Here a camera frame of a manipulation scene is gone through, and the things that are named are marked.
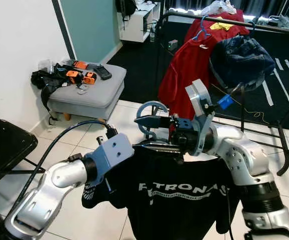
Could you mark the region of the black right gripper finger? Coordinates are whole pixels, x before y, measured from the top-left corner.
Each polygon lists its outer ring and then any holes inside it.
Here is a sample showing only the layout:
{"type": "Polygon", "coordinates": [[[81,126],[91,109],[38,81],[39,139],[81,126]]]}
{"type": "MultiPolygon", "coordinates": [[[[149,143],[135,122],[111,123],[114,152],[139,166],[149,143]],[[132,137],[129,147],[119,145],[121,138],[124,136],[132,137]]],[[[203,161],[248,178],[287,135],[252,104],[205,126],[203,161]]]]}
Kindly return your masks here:
{"type": "Polygon", "coordinates": [[[147,142],[145,149],[156,157],[183,157],[185,154],[180,146],[167,142],[147,142]]]}
{"type": "Polygon", "coordinates": [[[145,130],[159,128],[169,129],[175,126],[176,120],[170,116],[145,115],[136,118],[136,123],[145,130]]]}

